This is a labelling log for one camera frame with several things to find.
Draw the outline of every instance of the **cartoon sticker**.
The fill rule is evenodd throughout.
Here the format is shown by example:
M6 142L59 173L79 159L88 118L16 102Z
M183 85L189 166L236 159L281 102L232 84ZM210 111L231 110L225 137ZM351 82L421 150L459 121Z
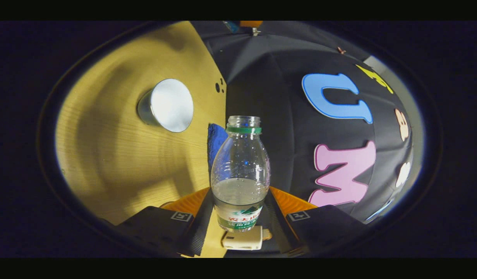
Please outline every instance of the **cartoon sticker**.
M407 126L407 120L405 120L405 116L398 109L395 109L395 115L398 125L400 126L400 137L402 138L402 141L405 141L405 139L409 137L409 127Z
M400 173L398 174L398 178L396 179L395 187L400 187L401 185L403 185L405 180L407 180L409 173L410 173L410 162L407 162L403 164L400 168Z

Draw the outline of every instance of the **wooden panel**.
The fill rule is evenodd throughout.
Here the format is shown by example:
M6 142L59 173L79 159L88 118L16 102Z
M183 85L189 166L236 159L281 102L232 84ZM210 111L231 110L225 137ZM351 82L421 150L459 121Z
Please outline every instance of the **wooden panel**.
M146 125L136 113L142 95L166 78L182 81L194 101L194 118L182 133ZM74 194L118 225L148 205L208 187L208 124L226 124L221 78L187 21L100 59L72 87L56 128L58 161ZM225 93L216 92L216 83Z

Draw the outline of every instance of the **small sticker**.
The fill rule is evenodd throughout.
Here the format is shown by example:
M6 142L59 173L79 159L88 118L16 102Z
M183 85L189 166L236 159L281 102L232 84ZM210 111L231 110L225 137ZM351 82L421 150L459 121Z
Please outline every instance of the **small sticker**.
M311 218L305 211L291 213L288 216L293 222Z
M403 185L405 180L407 180L409 173L410 173L410 162L407 162L403 164L400 168L400 173L398 173L398 178L396 179L395 187L398 188L401 185Z
M171 219L177 220L177 221L183 221L183 222L188 222L190 220L190 217L192 214L190 213L183 213L183 212L175 212Z
M341 49L341 47L336 48L340 54L345 54L347 51Z
M400 126L400 137L402 141L405 141L405 139L409 137L409 127L407 125L407 120L405 120L405 116L398 109L395 109L395 116L398 125Z

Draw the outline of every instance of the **blue sponge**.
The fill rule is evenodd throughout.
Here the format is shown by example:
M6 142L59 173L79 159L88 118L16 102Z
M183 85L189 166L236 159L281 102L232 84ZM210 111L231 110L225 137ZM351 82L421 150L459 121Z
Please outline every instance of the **blue sponge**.
M208 127L208 170L211 175L211 168L216 154L220 150L221 145L228 138L225 129L216 124L210 124Z

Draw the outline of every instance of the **white power adapter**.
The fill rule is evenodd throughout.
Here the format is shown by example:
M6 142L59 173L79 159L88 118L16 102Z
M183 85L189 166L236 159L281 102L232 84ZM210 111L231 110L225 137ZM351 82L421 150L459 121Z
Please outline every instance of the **white power adapter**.
M263 240L268 240L271 237L268 229L254 226L246 232L226 232L221 244L228 250L261 250Z

